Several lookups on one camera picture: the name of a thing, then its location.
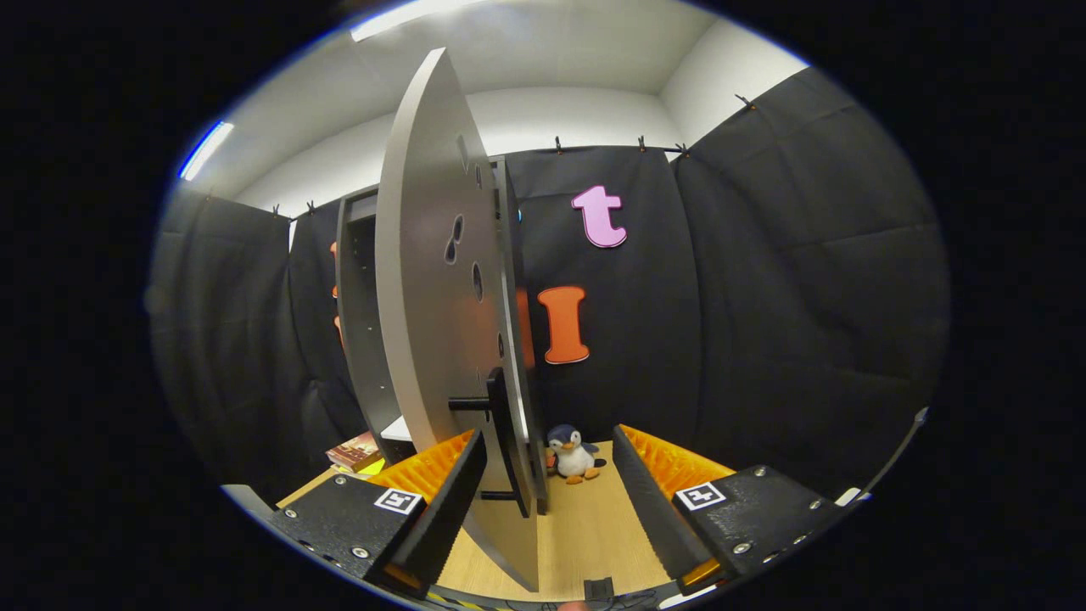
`penguin plush toy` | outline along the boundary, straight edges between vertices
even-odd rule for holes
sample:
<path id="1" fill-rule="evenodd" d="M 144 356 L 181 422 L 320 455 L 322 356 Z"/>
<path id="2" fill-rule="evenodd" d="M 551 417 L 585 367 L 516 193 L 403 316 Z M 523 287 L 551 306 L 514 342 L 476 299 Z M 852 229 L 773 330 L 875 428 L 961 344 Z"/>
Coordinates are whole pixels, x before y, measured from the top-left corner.
<path id="1" fill-rule="evenodd" d="M 581 433 L 568 424 L 555 427 L 546 434 L 547 447 L 557 458 L 558 475 L 566 479 L 567 484 L 580 484 L 599 475 L 599 468 L 607 464 L 603 459 L 592 455 L 599 448 L 581 442 Z"/>

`black fabric backdrop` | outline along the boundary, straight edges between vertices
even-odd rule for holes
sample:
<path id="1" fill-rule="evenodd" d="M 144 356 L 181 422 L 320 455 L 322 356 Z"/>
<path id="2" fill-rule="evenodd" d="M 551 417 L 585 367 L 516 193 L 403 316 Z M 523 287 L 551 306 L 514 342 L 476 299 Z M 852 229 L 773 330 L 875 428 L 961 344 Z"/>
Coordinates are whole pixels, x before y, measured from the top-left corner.
<path id="1" fill-rule="evenodd" d="M 287 294 L 288 219 L 180 192 L 148 289 L 152 349 L 182 431 L 217 482 L 278 500 L 313 476 Z"/>
<path id="2" fill-rule="evenodd" d="M 367 430 L 333 323 L 336 260 L 329 246 L 336 240 L 339 208 L 336 200 L 295 221 L 289 263 L 294 330 L 308 374 L 295 409 L 301 411 L 308 456 L 320 466 L 327 464 L 325 450 Z"/>
<path id="3" fill-rule="evenodd" d="M 813 68 L 672 162 L 702 298 L 692 449 L 862 488 L 926 405 L 949 267 L 908 160 Z"/>
<path id="4" fill-rule="evenodd" d="M 589 441 L 616 423 L 677 444 L 694 441 L 702 361 L 697 278 L 690 229 L 662 151 L 636 147 L 505 155 L 522 213 L 522 252 L 532 343 L 547 428 L 571 424 Z M 627 239 L 598 247 L 572 198 L 603 184 L 621 198 L 611 224 Z M 552 366 L 539 293 L 577 284 L 589 358 Z"/>

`gray curved panel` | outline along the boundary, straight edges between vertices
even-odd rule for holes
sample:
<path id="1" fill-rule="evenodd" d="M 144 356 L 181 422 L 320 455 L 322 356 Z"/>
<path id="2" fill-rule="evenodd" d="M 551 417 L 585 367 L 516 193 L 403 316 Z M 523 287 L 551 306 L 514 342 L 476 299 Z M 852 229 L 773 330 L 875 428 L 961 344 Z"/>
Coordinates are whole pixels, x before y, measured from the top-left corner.
<path id="1" fill-rule="evenodd" d="M 447 53 L 437 49 L 404 94 L 381 169 L 376 227 L 381 335 L 416 449 L 481 430 L 491 458 L 480 492 L 509 493 L 517 486 L 529 501 L 523 518 L 516 502 L 477 496 L 464 527 L 510 577 L 534 590 L 535 491 L 527 445 L 516 448 L 510 482 L 496 460 L 502 455 L 493 422 L 481 412 L 449 409 L 452 397 L 487 397 L 494 368 L 510 371 L 498 353 L 498 334 L 508 329 L 508 295 L 496 211 L 482 139 Z M 506 346 L 509 340 L 504 339 Z M 518 404 L 509 404 L 520 432 Z"/>

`ceiling light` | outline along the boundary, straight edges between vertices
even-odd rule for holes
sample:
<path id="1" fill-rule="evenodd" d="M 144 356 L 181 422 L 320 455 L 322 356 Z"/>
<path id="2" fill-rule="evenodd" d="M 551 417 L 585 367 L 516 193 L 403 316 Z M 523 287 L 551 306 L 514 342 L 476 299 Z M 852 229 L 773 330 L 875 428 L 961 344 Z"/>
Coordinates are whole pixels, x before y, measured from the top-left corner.
<path id="1" fill-rule="evenodd" d="M 480 1 L 482 0 L 415 0 L 414 2 L 408 2 L 399 8 L 392 9 L 387 13 L 381 13 L 352 27 L 351 38 L 353 38 L 355 42 L 358 42 L 364 38 L 369 38 L 375 34 L 392 29 L 393 27 L 403 25 L 409 21 L 425 17 L 426 15 L 437 13 L 439 11 L 457 9 L 459 7 L 473 4 Z"/>
<path id="2" fill-rule="evenodd" d="M 203 164 L 207 162 L 215 149 L 226 140 L 226 136 L 229 135 L 230 130 L 233 129 L 233 125 L 230 123 L 223 123 L 219 120 L 211 131 L 204 136 L 200 145 L 197 150 L 192 151 L 189 155 L 189 160 L 185 162 L 185 167 L 181 168 L 181 178 L 186 180 L 191 180 L 197 177 L 200 168 Z"/>

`orange letter i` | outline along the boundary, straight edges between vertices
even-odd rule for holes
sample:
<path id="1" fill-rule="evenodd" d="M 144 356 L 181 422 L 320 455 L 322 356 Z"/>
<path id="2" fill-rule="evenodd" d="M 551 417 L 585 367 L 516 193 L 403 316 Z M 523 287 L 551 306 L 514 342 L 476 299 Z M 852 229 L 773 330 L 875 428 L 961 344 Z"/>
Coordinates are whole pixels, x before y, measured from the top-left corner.
<path id="1" fill-rule="evenodd" d="M 539 294 L 551 323 L 546 362 L 561 366 L 589 358 L 589 347 L 581 344 L 580 304 L 583 298 L 584 289 L 576 285 L 548 288 Z"/>

